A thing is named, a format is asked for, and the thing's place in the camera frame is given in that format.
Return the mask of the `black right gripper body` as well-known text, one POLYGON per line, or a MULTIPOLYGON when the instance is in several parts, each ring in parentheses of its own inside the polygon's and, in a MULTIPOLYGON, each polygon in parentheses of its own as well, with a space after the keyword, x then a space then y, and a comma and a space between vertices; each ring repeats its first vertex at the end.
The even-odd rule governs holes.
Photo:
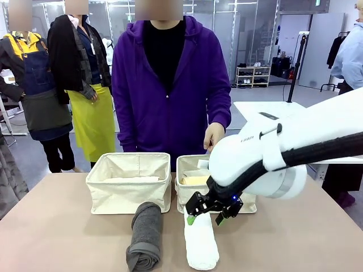
POLYGON ((185 204, 187 214, 194 217, 209 212, 218 212, 223 218, 234 218, 242 207, 243 202, 236 195, 226 199, 217 199, 209 193, 202 195, 200 192, 193 193, 185 204))

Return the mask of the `white towel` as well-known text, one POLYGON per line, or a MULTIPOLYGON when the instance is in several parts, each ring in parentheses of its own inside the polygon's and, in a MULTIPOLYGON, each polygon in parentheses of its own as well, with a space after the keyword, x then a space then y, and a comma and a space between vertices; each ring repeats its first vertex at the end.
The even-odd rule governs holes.
POLYGON ((184 237, 188 265, 196 270, 208 271, 216 267, 220 255, 214 237, 210 214, 197 216, 192 225, 188 224, 188 214, 184 207, 184 237))

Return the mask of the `yellow towel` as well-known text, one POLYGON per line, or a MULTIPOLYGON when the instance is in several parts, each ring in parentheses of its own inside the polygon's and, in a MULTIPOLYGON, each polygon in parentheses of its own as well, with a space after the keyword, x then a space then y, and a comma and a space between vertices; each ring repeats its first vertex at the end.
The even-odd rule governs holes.
POLYGON ((209 176, 187 176, 183 177, 180 183, 186 186, 206 185, 209 176))

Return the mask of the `grey towel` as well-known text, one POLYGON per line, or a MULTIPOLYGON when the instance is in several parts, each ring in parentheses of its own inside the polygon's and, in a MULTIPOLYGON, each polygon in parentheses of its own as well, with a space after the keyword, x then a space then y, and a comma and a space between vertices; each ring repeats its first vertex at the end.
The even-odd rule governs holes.
POLYGON ((163 219, 153 202, 139 205, 132 219, 132 238, 126 249, 129 272, 151 272, 161 261, 163 219))

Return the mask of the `purple-sleeved left forearm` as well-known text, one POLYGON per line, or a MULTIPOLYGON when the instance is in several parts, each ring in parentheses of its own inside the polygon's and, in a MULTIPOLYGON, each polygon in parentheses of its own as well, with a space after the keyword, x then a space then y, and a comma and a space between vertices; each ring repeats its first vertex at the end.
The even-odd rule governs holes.
POLYGON ((222 125, 223 129, 231 123, 231 88, 227 84, 222 87, 215 87, 209 92, 207 98, 208 121, 222 125))

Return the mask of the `purple-sleeved right forearm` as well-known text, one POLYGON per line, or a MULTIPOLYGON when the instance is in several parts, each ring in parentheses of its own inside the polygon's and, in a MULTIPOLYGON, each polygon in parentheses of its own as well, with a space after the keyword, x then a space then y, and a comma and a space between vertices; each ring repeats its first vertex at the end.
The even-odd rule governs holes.
POLYGON ((124 152, 136 152, 135 123, 129 93, 113 88, 113 100, 119 125, 118 139, 124 152))

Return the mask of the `person's left hand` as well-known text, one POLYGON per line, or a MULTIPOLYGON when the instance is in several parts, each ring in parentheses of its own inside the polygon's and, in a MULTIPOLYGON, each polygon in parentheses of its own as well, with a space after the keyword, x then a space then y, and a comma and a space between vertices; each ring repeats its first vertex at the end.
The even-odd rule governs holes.
POLYGON ((220 123, 211 123, 205 131, 204 149, 211 152, 224 135, 225 128, 220 123))

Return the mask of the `cream fabric basket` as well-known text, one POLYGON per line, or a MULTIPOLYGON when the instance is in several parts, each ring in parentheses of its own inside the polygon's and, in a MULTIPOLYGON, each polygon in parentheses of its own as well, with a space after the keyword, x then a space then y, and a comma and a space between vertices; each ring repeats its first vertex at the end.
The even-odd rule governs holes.
POLYGON ((102 155, 86 177, 94 215, 135 214, 140 204, 153 202, 162 213, 171 206, 171 159, 162 152, 114 152, 102 155), (104 183, 114 177, 158 176, 156 183, 104 183))
POLYGON ((183 209, 188 200, 195 192, 206 194, 209 188, 204 181, 203 184, 187 185, 185 178, 188 177, 209 177, 209 172, 206 168, 206 163, 209 161, 209 154, 205 155, 185 155, 180 156, 176 160, 176 178, 175 190, 177 194, 177 210, 183 213, 183 209))

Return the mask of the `white table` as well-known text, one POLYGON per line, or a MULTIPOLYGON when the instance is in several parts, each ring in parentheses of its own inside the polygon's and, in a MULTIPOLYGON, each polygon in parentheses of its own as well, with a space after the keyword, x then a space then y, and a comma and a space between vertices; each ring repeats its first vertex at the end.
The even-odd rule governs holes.
MULTIPOLYGON (((260 112, 268 113, 275 117, 285 117, 294 113, 300 113, 305 109, 305 107, 296 102, 288 103, 283 101, 237 101, 234 102, 234 105, 247 121, 254 118, 260 112)), ((330 164, 363 164, 363 155, 309 164, 307 166, 307 174, 315 181, 323 181, 330 164)))

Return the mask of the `person in purple hoodie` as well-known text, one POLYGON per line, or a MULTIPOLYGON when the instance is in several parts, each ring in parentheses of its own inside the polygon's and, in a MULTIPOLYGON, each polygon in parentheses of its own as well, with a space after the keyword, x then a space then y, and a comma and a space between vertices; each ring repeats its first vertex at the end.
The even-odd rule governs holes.
POLYGON ((136 152, 167 153, 171 165, 180 156, 208 152, 207 98, 227 84, 217 36, 192 16, 167 29, 149 20, 130 23, 114 49, 112 90, 129 93, 136 152))

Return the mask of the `wooden shoe rack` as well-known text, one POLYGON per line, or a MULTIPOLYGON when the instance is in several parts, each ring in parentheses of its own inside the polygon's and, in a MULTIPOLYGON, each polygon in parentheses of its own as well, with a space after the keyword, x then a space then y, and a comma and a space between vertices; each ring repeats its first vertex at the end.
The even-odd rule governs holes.
POLYGON ((270 74, 270 66, 237 67, 235 72, 235 85, 237 88, 267 87, 269 85, 270 74))

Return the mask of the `mannequin with yellow-green apron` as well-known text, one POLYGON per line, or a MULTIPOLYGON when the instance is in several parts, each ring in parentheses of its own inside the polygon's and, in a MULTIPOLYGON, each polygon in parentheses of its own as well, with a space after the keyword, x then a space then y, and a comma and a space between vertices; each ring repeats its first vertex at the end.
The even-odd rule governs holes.
POLYGON ((71 105, 76 143, 94 166, 115 151, 111 74, 107 53, 87 15, 61 15, 48 31, 50 69, 62 102, 71 105))

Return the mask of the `black bags pile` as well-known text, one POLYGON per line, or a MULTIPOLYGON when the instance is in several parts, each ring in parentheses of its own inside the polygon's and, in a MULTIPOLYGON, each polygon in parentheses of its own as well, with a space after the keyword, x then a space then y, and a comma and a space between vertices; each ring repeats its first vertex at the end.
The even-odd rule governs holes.
POLYGON ((293 57, 273 57, 271 75, 279 78, 288 78, 293 57))

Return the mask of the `grey furry cloth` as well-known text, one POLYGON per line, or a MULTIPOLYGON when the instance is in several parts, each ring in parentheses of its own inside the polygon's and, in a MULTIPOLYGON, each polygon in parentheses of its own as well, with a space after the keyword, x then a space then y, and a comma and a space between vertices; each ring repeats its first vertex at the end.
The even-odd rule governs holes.
POLYGON ((15 159, 0 132, 0 220, 29 192, 15 159))

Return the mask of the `mannequin with denim apron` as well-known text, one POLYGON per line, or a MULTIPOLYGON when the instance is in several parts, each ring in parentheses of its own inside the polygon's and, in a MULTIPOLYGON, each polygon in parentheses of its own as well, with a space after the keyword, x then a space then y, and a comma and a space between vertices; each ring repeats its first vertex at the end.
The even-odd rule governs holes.
POLYGON ((50 70, 47 42, 38 33, 0 39, 0 93, 20 102, 31 138, 42 144, 52 173, 78 171, 70 144, 71 113, 50 70))

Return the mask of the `clothes rack with black garment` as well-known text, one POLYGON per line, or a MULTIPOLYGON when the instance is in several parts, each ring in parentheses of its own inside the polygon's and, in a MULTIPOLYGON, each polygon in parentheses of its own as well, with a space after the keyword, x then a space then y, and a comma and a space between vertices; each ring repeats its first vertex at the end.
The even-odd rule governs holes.
MULTIPOLYGON (((338 34, 338 36, 334 39, 330 52, 328 54, 328 58, 327 58, 328 69, 332 69, 336 56, 337 56, 337 53, 339 51, 339 48, 340 48, 341 44, 343 43, 343 41, 346 39, 346 37, 349 35, 349 33, 350 33, 349 31, 340 32, 338 34)), ((329 91, 329 90, 335 91, 336 89, 339 90, 342 86, 343 86, 342 83, 334 84, 334 83, 328 82, 326 84, 321 85, 320 92, 322 92, 324 90, 325 91, 329 91)))

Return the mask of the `person in light blue shirt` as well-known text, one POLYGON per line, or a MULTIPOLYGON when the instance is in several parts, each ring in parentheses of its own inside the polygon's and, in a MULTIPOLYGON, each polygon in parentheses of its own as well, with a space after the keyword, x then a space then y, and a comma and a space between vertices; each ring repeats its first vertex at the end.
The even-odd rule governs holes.
MULTIPOLYGON (((363 0, 357 0, 358 19, 342 42, 331 75, 342 79, 339 95, 363 87, 363 0)), ((330 164, 322 188, 342 208, 351 207, 355 197, 350 192, 360 190, 363 164, 330 164)))

